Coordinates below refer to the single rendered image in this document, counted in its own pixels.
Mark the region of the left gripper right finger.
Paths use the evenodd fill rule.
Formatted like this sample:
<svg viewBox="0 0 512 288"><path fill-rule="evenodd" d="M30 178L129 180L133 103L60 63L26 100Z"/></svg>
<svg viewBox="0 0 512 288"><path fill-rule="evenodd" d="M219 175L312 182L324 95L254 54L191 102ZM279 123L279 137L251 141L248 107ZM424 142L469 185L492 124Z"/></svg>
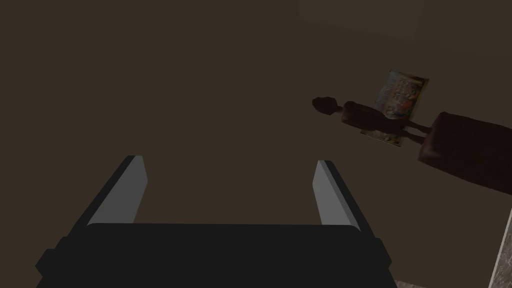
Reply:
<svg viewBox="0 0 512 288"><path fill-rule="evenodd" d="M322 225L353 226L374 238L367 219L331 160L317 161L312 189Z"/></svg>

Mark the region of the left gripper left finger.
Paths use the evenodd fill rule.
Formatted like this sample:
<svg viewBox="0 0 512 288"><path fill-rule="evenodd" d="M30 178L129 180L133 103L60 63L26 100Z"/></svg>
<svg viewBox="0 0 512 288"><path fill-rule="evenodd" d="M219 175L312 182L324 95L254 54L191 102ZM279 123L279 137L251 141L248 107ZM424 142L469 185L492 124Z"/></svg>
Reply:
<svg viewBox="0 0 512 288"><path fill-rule="evenodd" d="M132 224L147 184L143 157L126 156L73 225L71 234L92 224Z"/></svg>

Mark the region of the dark brown figure statue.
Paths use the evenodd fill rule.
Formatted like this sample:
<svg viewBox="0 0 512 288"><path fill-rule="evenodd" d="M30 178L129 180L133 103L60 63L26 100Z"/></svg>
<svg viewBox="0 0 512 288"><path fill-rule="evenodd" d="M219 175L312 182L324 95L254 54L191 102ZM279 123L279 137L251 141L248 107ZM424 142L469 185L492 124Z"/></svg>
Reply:
<svg viewBox="0 0 512 288"><path fill-rule="evenodd" d="M424 143L425 138L411 134L405 128L411 127L426 135L432 131L430 127L416 124L408 119L387 118L381 111L354 101L347 101L340 106L333 97L316 97L312 99L311 104L321 114L328 116L339 114L341 121L351 127L405 137L419 145Z"/></svg>

